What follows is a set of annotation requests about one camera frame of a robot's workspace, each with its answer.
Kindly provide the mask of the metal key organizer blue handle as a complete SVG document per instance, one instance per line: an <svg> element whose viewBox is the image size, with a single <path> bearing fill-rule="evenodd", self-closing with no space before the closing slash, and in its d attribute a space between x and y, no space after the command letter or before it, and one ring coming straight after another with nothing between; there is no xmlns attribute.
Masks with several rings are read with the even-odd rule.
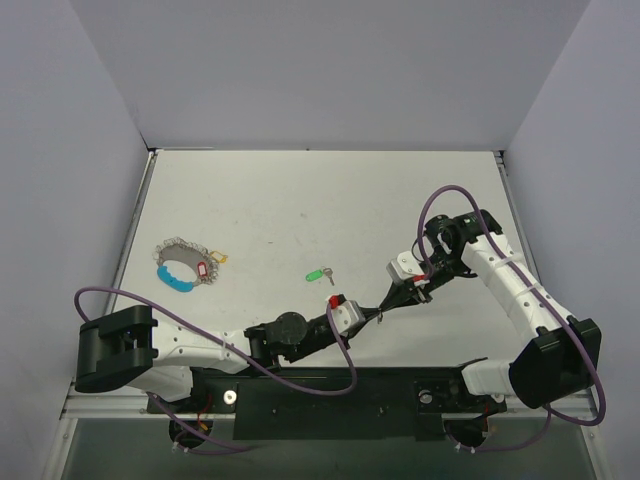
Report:
<svg viewBox="0 0 640 480"><path fill-rule="evenodd" d="M164 240L155 247L153 258L156 263L156 275L166 286L180 293L189 293L201 285L211 285L218 277L220 263L215 262L205 246L173 237ZM200 277L197 264L205 262L208 269L206 277Z"/></svg>

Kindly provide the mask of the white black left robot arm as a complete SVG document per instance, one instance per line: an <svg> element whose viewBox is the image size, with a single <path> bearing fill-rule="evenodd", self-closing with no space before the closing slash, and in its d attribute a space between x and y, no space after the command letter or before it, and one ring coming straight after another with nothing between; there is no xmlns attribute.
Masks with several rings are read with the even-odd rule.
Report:
<svg viewBox="0 0 640 480"><path fill-rule="evenodd" d="M143 305L103 316L80 328L75 388L80 393L137 388L192 412L206 397L204 384L194 379L196 368L231 375L251 361L273 368L280 358L293 363L336 342L326 315L306 320L296 312L214 335L218 341L175 321L157 320Z"/></svg>

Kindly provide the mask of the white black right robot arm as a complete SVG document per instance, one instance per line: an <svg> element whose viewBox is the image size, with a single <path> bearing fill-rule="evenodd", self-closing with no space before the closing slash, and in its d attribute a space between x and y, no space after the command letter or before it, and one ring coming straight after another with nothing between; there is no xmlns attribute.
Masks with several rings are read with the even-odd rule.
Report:
<svg viewBox="0 0 640 480"><path fill-rule="evenodd" d="M380 309L431 301L431 293L455 278L479 278L502 307L523 349L513 360L475 360L447 383L449 402L468 409L482 395L514 395L535 409L594 386L601 331L561 306L526 268L501 226L486 210L429 220L426 260L405 251L387 271L393 285Z"/></svg>

